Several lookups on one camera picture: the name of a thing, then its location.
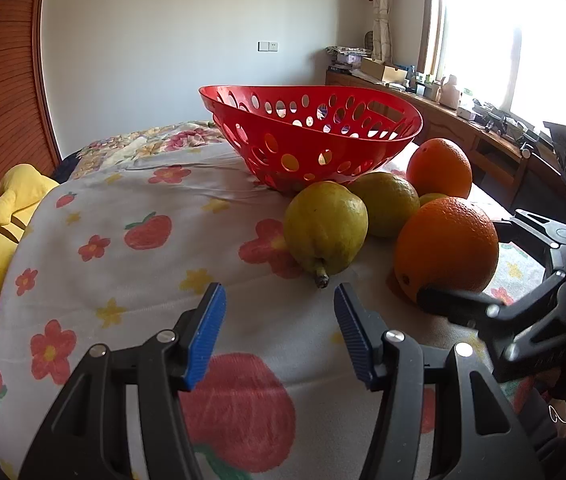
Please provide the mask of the wooden sideboard cabinet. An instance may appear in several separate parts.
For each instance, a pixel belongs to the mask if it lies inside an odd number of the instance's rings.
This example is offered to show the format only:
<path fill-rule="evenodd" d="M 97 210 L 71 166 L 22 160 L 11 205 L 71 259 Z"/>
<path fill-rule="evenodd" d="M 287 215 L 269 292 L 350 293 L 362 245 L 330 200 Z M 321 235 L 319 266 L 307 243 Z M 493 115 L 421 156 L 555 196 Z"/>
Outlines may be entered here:
<path fill-rule="evenodd" d="M 400 96 L 421 113 L 423 129 L 417 144 L 445 138 L 458 144 L 472 165 L 474 183 L 509 211 L 526 209 L 566 222 L 566 186 L 557 171 L 554 154 L 538 148 L 524 156 L 520 148 L 492 131 L 455 115 L 432 101 L 408 92 L 372 84 L 349 74 L 328 70 L 332 86 L 363 87 Z"/>

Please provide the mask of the cardboard box on cabinet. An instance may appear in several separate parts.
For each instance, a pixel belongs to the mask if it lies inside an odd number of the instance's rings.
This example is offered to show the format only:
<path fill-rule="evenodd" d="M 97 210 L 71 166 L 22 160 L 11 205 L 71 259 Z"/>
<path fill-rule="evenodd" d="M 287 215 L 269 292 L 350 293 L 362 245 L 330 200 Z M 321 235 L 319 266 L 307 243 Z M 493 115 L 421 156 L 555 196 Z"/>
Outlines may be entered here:
<path fill-rule="evenodd" d="M 384 84 L 403 84 L 407 72 L 401 68 L 388 66 L 382 61 L 373 60 L 373 58 L 362 58 L 360 70 L 376 80 L 382 81 Z"/>

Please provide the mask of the red perforated plastic basket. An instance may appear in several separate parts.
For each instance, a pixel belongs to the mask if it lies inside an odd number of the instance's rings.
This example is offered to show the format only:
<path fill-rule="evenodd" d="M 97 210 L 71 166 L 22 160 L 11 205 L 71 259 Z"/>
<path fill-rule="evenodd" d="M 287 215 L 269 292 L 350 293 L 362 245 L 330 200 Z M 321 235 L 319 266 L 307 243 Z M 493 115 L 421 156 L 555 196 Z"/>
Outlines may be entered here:
<path fill-rule="evenodd" d="M 258 181 L 293 195 L 382 167 L 422 130 L 392 93 L 344 86 L 205 86 L 203 104 Z"/>

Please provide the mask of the yellow plush toy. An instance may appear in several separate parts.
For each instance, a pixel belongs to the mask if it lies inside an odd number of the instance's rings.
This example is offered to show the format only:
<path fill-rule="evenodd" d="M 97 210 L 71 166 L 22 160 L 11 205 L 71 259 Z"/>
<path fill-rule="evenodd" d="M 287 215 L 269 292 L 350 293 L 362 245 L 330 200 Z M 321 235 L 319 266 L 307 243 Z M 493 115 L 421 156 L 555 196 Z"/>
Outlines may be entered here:
<path fill-rule="evenodd" d="M 59 186 L 34 166 L 19 164 L 0 181 L 0 292 L 18 243 L 40 202 Z"/>

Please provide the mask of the green apple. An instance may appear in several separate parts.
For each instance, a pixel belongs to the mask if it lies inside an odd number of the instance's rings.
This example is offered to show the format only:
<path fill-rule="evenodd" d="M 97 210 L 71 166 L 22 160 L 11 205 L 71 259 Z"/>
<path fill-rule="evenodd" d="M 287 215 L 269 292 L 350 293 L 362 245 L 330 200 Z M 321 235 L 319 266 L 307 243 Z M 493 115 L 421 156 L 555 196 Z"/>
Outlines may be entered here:
<path fill-rule="evenodd" d="M 420 205 L 425 206 L 426 204 L 433 202 L 434 200 L 439 200 L 440 198 L 446 198 L 446 194 L 442 193 L 427 193 L 420 197 Z"/>

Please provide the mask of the floral bed quilt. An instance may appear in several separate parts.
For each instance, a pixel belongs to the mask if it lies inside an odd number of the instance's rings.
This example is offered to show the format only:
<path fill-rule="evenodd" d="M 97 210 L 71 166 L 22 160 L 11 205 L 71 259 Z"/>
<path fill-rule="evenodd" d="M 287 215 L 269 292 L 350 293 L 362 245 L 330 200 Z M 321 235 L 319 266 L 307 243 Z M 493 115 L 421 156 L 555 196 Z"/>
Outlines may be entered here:
<path fill-rule="evenodd" d="M 223 141 L 225 137 L 214 122 L 198 120 L 117 134 L 93 141 L 65 157 L 53 171 L 52 179 L 64 183 L 123 162 Z"/>

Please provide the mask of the yellow-green lemon fruit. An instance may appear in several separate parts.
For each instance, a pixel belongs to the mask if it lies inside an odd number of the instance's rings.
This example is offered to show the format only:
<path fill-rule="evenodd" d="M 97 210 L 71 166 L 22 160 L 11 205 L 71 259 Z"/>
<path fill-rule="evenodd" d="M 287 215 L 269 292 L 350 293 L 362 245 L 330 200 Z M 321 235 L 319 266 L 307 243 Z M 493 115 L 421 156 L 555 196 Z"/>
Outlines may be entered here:
<path fill-rule="evenodd" d="M 369 233 L 376 237 L 397 237 L 421 206 L 415 188 L 391 172 L 364 174 L 348 188 L 363 200 L 368 209 Z"/>

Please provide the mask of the white wall switch plate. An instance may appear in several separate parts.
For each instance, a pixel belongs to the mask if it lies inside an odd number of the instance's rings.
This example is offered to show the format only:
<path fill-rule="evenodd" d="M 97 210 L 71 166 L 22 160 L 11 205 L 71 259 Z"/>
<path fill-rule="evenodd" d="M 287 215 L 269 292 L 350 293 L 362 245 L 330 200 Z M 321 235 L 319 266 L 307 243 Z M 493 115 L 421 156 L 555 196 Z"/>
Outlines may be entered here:
<path fill-rule="evenodd" d="M 279 44 L 276 41 L 259 41 L 257 44 L 258 52 L 277 52 Z"/>

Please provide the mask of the floral white blanket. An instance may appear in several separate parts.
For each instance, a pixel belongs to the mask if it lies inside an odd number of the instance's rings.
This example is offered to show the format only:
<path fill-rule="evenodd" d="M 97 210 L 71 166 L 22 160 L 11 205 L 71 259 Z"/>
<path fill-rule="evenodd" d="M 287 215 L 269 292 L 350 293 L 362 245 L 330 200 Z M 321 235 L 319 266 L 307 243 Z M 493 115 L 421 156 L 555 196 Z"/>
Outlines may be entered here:
<path fill-rule="evenodd" d="M 68 181 L 38 206 L 0 296 L 0 465 L 15 478 L 93 346 L 175 324 L 208 284 L 227 313 L 205 378 L 182 397 L 208 479 L 354 479 L 381 398 L 353 373 L 333 311 L 289 256 L 289 201 L 227 143 Z"/>

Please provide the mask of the yellow-green pear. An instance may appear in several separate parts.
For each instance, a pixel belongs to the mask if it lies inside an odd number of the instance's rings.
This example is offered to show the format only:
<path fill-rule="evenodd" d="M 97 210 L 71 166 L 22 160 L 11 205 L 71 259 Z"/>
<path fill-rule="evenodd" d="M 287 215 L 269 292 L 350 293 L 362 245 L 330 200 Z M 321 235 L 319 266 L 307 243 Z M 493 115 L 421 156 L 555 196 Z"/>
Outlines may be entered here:
<path fill-rule="evenodd" d="M 344 185 L 317 182 L 299 192 L 284 214 L 289 253 L 318 288 L 350 266 L 367 238 L 369 216 L 360 197 Z"/>

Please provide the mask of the large orange with stem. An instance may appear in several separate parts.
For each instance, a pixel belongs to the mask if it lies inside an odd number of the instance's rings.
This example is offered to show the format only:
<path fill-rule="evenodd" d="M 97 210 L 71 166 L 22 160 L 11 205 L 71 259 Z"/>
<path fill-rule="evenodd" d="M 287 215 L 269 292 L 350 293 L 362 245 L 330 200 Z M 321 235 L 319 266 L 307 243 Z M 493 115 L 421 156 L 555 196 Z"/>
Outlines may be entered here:
<path fill-rule="evenodd" d="M 397 238 L 394 270 L 414 301 L 426 286 L 482 292 L 496 273 L 499 237 L 482 209 L 458 197 L 421 207 Z"/>

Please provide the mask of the patterned curtain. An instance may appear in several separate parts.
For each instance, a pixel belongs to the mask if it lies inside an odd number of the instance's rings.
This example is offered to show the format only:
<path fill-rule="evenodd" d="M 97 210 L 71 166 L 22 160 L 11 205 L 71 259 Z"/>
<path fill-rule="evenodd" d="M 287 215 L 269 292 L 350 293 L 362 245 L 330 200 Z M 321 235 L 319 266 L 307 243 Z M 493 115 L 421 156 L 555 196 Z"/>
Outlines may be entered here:
<path fill-rule="evenodd" d="M 391 35 L 390 11 L 394 0 L 372 0 L 373 52 L 372 58 L 385 64 L 394 63 L 394 44 Z"/>

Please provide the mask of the stack of papers on cabinet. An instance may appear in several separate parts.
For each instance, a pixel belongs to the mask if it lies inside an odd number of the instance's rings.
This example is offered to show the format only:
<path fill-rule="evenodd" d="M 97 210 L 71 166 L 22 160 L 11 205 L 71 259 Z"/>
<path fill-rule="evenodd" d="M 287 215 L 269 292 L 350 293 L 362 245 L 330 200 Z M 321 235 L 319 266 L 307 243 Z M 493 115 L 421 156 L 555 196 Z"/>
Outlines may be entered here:
<path fill-rule="evenodd" d="M 330 66 L 335 70 L 357 70 L 372 51 L 360 47 L 330 46 L 325 49 Z"/>

